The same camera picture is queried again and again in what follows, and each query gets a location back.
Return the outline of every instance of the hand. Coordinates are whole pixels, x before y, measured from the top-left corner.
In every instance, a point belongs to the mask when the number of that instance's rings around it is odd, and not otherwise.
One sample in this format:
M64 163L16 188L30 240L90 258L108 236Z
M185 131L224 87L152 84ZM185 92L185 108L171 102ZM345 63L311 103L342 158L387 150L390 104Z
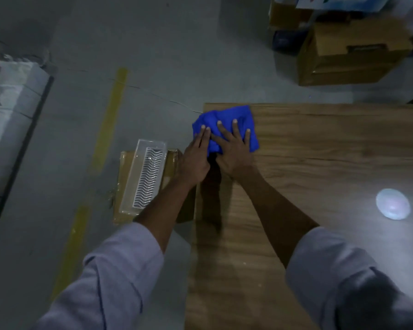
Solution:
M211 129L202 125L200 133L195 135L177 162L176 177L187 183L189 188L202 182L209 171L207 152L210 135Z
M223 155L217 154L216 157L216 162L220 168L233 178L237 178L239 172L245 170L245 168L254 168L254 158L249 152L251 130L246 130L243 142L237 119L232 121L232 134L226 130L221 121L217 122L217 127L226 139L211 134L213 141L222 147Z

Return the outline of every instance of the left hand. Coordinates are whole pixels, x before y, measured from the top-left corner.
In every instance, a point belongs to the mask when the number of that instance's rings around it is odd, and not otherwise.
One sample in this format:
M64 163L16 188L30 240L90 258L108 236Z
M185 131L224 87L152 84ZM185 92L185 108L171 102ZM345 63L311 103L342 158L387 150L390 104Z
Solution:
M207 150L210 135L211 129L202 125L200 133L195 136L178 160L176 178L187 183L190 188L202 182L209 171Z

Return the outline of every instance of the stacked boxes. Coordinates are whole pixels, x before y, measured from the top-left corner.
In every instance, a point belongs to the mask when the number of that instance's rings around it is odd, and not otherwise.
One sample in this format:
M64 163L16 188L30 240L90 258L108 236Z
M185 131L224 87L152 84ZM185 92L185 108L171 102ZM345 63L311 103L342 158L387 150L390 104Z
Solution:
M36 63L0 61L0 197L48 80Z

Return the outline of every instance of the right hand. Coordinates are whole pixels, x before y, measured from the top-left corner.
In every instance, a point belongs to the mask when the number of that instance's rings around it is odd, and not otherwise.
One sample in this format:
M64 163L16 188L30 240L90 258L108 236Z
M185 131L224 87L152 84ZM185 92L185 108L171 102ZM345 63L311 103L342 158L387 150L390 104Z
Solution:
M217 127L226 139L211 133L211 139L223 151L223 155L217 154L216 157L219 167L233 178L237 178L240 172L246 168L254 168L254 158L249 152L250 129L246 130L243 141L237 125L237 119L232 121L232 133L226 130L221 121L217 122Z

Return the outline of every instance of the clear plastic container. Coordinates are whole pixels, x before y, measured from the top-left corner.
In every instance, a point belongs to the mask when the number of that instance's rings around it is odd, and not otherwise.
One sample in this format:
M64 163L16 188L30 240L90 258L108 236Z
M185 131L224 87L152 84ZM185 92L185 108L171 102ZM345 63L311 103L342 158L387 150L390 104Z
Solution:
M164 173L167 144L140 139L119 211L138 215L158 194Z

